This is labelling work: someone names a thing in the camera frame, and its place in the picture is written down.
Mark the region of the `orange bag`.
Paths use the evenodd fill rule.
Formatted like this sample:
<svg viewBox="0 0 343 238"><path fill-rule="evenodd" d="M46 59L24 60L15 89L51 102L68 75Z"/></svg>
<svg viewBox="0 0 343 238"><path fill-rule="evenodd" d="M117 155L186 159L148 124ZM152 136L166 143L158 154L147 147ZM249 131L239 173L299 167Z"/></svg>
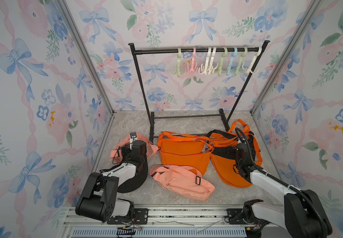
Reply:
<svg viewBox="0 0 343 238"><path fill-rule="evenodd" d="M163 165L191 166L206 173L214 146L202 142L162 142L158 147Z"/></svg>
<svg viewBox="0 0 343 238"><path fill-rule="evenodd" d="M202 142L208 146L214 146L210 138L206 136L197 136L191 134L178 134L173 132L162 132L158 137L158 146L161 146L162 142Z"/></svg>
<svg viewBox="0 0 343 238"><path fill-rule="evenodd" d="M233 122L231 125L231 128L226 132L230 134L236 134L235 132L236 126L242 126L241 128L242 132L251 131L250 126L247 125L243 120L239 119ZM239 188L246 188L246 187L252 186L252 183L250 183L249 181L247 181L240 175L236 167L237 162L235 160L230 160L230 159L226 159L224 157L218 156L218 155L214 155L213 151L211 152L210 160L218 176L224 183L230 186L239 187ZM255 164L258 166L261 166L262 162L256 162Z"/></svg>

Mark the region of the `black strap bag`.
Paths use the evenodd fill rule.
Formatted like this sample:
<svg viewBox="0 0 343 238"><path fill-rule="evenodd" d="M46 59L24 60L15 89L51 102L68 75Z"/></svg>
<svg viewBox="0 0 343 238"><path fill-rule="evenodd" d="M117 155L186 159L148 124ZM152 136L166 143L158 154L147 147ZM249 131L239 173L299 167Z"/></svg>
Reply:
<svg viewBox="0 0 343 238"><path fill-rule="evenodd" d="M206 134L214 144L213 154L235 161L262 162L260 149L252 131L244 132L248 144L241 135L241 142L237 134L230 134L220 130L213 130Z"/></svg>

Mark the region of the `pink bag with buckle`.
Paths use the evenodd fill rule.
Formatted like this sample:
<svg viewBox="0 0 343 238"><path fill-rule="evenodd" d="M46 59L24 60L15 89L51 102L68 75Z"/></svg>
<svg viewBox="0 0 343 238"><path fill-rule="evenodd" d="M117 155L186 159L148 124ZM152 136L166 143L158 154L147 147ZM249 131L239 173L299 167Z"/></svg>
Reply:
<svg viewBox="0 0 343 238"><path fill-rule="evenodd" d="M147 158L152 157L158 152L159 150L158 146L150 142L150 140L147 137L145 137L144 135L140 133L137 133L137 137L138 137L137 140L141 140L146 143ZM110 158L113 160L114 164L118 164L123 160L124 158L123 154L126 149L129 149L129 151L131 151L130 146L129 146L129 134L121 142L118 143L118 145L115 147L114 150L111 151Z"/></svg>

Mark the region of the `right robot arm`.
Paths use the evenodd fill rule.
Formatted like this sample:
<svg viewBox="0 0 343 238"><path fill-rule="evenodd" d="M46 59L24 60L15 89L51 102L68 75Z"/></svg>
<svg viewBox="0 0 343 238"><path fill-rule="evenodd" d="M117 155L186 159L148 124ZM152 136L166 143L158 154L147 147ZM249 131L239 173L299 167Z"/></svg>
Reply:
<svg viewBox="0 0 343 238"><path fill-rule="evenodd" d="M282 203L281 208L261 201L252 204L255 218L284 228L293 238L326 238L332 234L332 226L317 193L287 184L256 165L248 143L235 146L234 158L242 178Z"/></svg>

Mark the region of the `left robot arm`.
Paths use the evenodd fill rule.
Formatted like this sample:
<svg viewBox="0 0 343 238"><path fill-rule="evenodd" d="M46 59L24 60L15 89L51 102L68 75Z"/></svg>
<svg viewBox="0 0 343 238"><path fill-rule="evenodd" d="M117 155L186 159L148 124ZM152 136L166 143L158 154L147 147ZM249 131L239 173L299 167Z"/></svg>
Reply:
<svg viewBox="0 0 343 238"><path fill-rule="evenodd" d="M134 221L134 203L117 195L135 191L144 184L148 173L147 144L136 140L122 147L120 154L119 164L89 175L75 207L77 215L103 223Z"/></svg>

